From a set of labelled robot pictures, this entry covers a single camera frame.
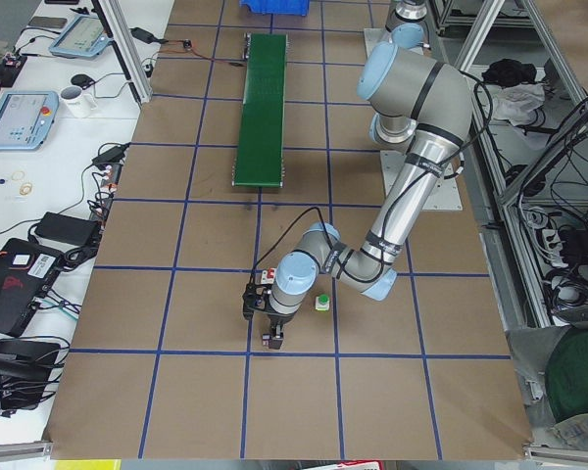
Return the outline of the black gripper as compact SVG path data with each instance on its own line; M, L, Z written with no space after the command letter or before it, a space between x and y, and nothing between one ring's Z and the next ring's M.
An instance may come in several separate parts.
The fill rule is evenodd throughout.
M262 345L265 348L280 350L284 340L284 325L288 322L287 315L271 313L269 318L269 333L262 335Z

